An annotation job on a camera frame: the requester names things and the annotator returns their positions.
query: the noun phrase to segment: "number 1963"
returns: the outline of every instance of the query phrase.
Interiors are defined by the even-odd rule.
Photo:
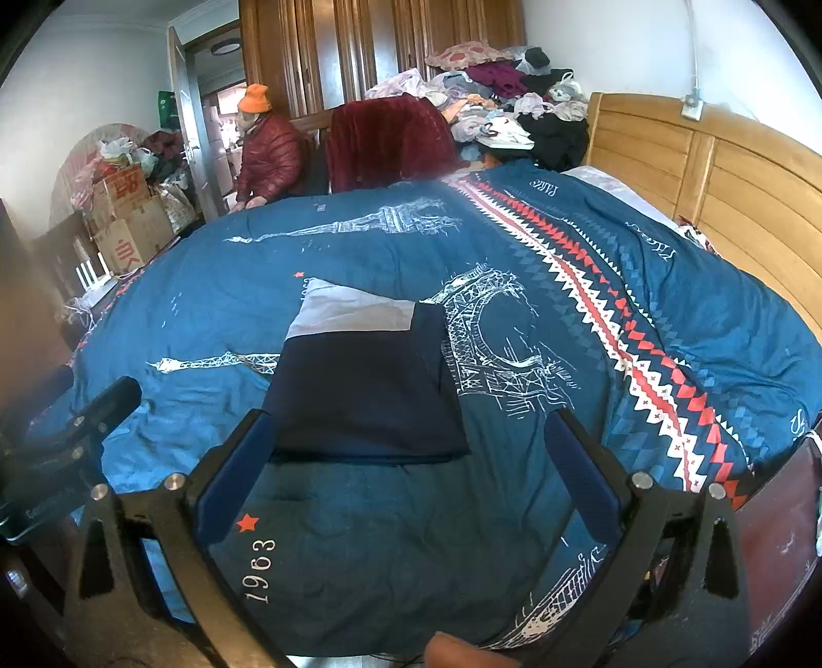
[[[277,546],[273,540],[255,540],[252,543],[252,550],[255,552],[259,552],[260,550],[264,550],[265,552],[271,552]],[[261,555],[255,557],[251,561],[252,570],[255,571],[267,571],[271,568],[271,559],[268,557]],[[248,587],[249,589],[257,589],[258,587],[262,587],[263,589],[268,589],[268,581],[265,578],[261,578],[259,575],[247,575],[242,579],[242,585],[244,587]],[[268,603],[268,595],[265,596],[257,596],[256,594],[246,594],[247,599],[254,599],[254,601],[264,601]]]

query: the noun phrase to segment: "person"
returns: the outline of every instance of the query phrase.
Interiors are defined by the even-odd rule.
[[[502,654],[484,652],[447,633],[428,641],[423,655],[426,668],[517,668],[519,663]]]
[[[242,164],[237,203],[229,213],[298,193],[306,161],[302,136],[287,118],[271,111],[267,94],[268,86],[251,84],[237,104]]]

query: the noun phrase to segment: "open door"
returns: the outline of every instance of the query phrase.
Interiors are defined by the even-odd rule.
[[[207,152],[206,126],[200,102],[200,91],[196,78],[188,73],[186,52],[177,31],[169,27],[169,66],[174,95],[180,116],[182,140],[186,148],[186,158],[192,170],[192,180],[197,198],[206,220],[222,216],[225,210],[223,198],[219,194],[216,179],[211,174]]]

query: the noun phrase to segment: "chair draped with red blanket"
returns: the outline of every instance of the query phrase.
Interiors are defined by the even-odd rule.
[[[434,179],[458,164],[442,114],[407,93],[335,109],[326,155],[333,193]]]

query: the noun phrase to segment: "red star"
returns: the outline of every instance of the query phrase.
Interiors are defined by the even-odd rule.
[[[254,526],[260,520],[259,517],[252,517],[248,513],[242,516],[242,520],[236,522],[237,526],[240,527],[240,533],[244,531],[255,531]]]

